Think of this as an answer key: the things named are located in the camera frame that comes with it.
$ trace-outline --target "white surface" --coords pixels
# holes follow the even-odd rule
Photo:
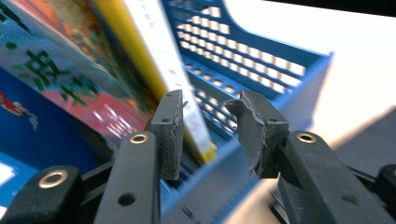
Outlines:
[[[396,19],[261,0],[227,0],[237,23],[305,49],[335,53],[310,128],[337,147],[396,105]],[[262,181],[227,223],[274,223]]]

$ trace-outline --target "blue plastic basket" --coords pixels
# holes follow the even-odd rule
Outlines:
[[[235,139],[236,120],[222,104],[241,90],[256,91],[285,116],[291,130],[306,129],[332,53],[250,34],[222,1],[163,4],[219,155],[177,191],[163,186],[163,222],[218,223],[258,182],[248,176],[248,160]]]

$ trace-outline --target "blue basket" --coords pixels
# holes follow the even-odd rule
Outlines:
[[[163,0],[192,88],[218,145],[219,157],[175,191],[163,186],[163,222],[217,223],[226,218],[258,179],[235,139],[235,118],[222,106],[241,90],[266,96],[290,122],[306,129],[332,53],[248,33],[222,1]]]

